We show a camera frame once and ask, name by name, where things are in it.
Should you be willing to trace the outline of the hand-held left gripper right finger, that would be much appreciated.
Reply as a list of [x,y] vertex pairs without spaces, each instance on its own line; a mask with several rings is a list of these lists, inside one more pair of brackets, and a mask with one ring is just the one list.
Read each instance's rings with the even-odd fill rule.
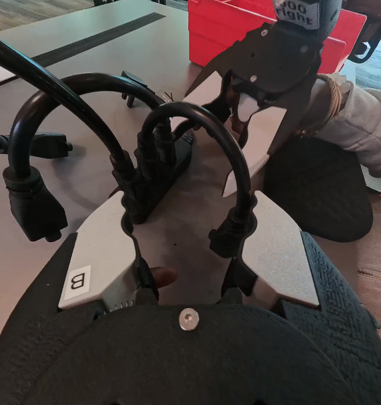
[[240,246],[240,264],[252,276],[244,294],[265,309],[273,309],[280,299],[318,308],[300,227],[263,192],[255,191],[254,197],[254,227]]

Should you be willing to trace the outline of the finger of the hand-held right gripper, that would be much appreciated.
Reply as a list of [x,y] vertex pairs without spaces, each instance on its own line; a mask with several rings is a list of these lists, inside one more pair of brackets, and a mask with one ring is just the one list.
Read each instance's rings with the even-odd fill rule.
[[255,99],[242,94],[237,108],[238,118],[247,124],[247,141],[242,147],[249,175],[252,179],[269,159],[269,147],[275,138],[287,109],[259,107]]
[[231,79],[231,71],[226,72],[223,77],[217,71],[214,71],[185,96],[182,101],[207,109],[225,124],[230,116],[226,92]]

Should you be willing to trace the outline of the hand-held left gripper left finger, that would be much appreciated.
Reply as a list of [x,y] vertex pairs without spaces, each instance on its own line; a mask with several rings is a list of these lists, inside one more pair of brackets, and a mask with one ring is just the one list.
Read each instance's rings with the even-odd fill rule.
[[118,191],[78,228],[58,307],[100,300],[107,311],[134,305],[140,288],[141,254],[124,220],[124,193]]

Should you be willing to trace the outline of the black power strip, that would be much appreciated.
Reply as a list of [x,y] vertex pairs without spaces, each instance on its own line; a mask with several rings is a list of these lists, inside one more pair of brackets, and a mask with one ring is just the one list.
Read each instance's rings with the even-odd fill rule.
[[168,132],[168,127],[158,124],[154,130],[159,159],[144,158],[139,148],[134,151],[137,168],[132,180],[122,175],[119,189],[124,191],[123,202],[133,224],[144,223],[162,198],[188,168],[193,151],[192,130],[180,135]]

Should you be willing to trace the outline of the person's right forearm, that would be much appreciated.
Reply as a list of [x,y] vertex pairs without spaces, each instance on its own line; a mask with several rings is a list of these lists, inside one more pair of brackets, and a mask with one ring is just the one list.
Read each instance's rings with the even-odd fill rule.
[[370,175],[381,178],[381,90],[360,88],[337,72],[317,74],[295,135],[354,152]]

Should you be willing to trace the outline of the person's left hand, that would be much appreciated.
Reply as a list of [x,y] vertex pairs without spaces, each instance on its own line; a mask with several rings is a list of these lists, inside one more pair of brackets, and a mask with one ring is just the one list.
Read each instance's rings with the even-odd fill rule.
[[178,270],[173,267],[154,267],[150,269],[158,289],[174,283],[178,278]]

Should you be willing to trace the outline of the red plastic bin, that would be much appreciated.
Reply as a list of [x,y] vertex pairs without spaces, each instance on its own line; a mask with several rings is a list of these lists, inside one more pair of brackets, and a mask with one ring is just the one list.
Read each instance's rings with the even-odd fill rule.
[[[264,23],[275,23],[278,12],[272,1],[192,0],[188,2],[189,60],[206,66],[247,32]],[[348,59],[367,17],[342,9],[338,22],[325,41],[320,74],[339,72]]]

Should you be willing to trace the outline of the dark brown object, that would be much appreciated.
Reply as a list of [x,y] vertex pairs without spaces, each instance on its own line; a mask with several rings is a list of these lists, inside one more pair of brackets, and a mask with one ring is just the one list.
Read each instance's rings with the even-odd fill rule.
[[367,17],[348,58],[353,63],[364,63],[381,41],[381,0],[344,0],[342,8]]

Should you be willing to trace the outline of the grey mesh object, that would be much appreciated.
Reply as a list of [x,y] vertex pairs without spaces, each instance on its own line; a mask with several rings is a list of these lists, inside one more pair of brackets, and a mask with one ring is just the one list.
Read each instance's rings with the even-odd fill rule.
[[381,195],[381,178],[370,175],[369,169],[361,165],[362,174],[369,193]]

